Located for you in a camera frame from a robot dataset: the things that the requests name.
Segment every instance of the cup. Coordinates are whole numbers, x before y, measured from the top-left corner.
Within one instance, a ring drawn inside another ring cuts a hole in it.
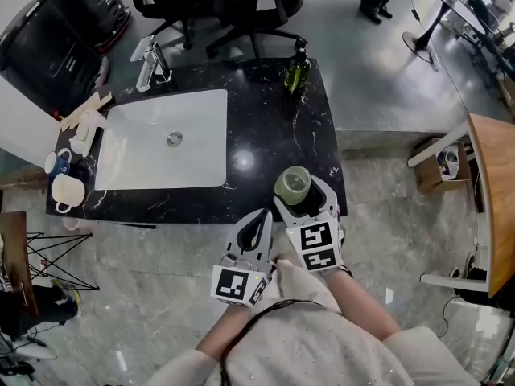
[[[289,206],[302,202],[311,187],[311,176],[302,166],[288,167],[275,182],[274,192]]]
[[[68,153],[68,158],[61,157],[62,154]],[[52,151],[45,160],[45,173],[55,178],[59,173],[67,175],[70,172],[70,162],[72,161],[72,152],[70,149],[61,149],[59,152]]]
[[[58,213],[68,213],[72,207],[80,206],[86,195],[84,184],[79,179],[68,175],[58,174],[51,185],[51,197],[57,202]]]

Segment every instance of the black stand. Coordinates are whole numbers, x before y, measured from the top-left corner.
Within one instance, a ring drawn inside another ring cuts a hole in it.
[[[422,60],[425,60],[427,63],[431,63],[431,55],[427,51],[427,44],[429,44],[429,40],[431,40],[431,35],[436,28],[436,25],[440,23],[442,17],[449,11],[450,7],[445,2],[442,3],[442,7],[440,7],[440,11],[436,16],[431,27],[427,29],[427,31],[417,38],[416,35],[411,33],[410,31],[405,31],[402,33],[402,39],[406,46],[410,48],[410,50],[420,57]]]
[[[31,280],[34,280],[38,276],[45,276],[45,277],[46,276],[50,276],[50,277],[54,277],[55,279],[59,279],[61,281],[65,281],[65,282],[69,283],[70,285],[73,285],[75,290],[100,290],[100,287],[90,285],[89,283],[86,283],[85,281],[82,281],[77,276],[73,276],[71,273],[67,272],[66,270],[64,270],[61,267],[59,267],[58,265],[56,265],[56,262],[61,257],[63,257],[64,255],[70,253],[79,244],[83,243],[84,241],[86,241],[87,239],[89,239],[92,236],[93,236],[92,233],[89,233],[87,235],[71,235],[71,236],[45,236],[43,232],[27,233],[27,247],[29,248],[29,254],[31,254],[31,253],[37,254],[38,256],[40,256],[41,258],[43,258],[47,262],[47,265],[42,270],[38,270],[33,265],[29,265],[29,270],[31,271]],[[46,239],[68,239],[68,240],[61,241],[61,242],[56,243],[56,244],[52,244],[52,245],[47,246],[45,248],[39,248],[37,250],[34,250],[31,247],[31,245],[30,245],[30,243],[32,241],[34,241],[34,240],[46,240]],[[61,246],[63,244],[67,244],[67,243],[74,243],[74,245],[71,248],[69,248],[68,250],[66,250],[63,254],[58,256],[54,261],[50,261],[49,259],[47,259],[45,256],[43,256],[41,254],[41,252],[43,250],[48,250],[50,248],[55,248],[57,246]],[[57,276],[54,276],[54,275],[52,275],[52,274],[50,274],[48,272],[45,272],[45,270],[47,270],[50,266],[56,267],[58,270],[60,270],[64,274],[68,275],[74,281],[63,279],[62,277],[57,277]]]

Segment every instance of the green cup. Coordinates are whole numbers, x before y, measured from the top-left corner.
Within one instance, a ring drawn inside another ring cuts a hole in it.
[[[302,202],[311,187],[311,176],[302,166],[288,167],[275,182],[274,192],[289,206]]]

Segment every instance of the sink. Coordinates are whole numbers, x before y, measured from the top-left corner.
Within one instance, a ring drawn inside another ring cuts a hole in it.
[[[109,111],[96,190],[215,187],[225,183],[227,91],[163,96]]]

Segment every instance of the wrist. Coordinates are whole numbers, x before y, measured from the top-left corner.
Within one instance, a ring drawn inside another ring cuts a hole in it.
[[[324,270],[323,272],[319,272],[319,275],[324,280],[327,280],[331,276],[336,275],[336,274],[341,274],[341,273],[347,274],[348,276],[352,277],[351,270],[343,263],[340,266],[335,267],[334,269],[328,269],[328,270]]]

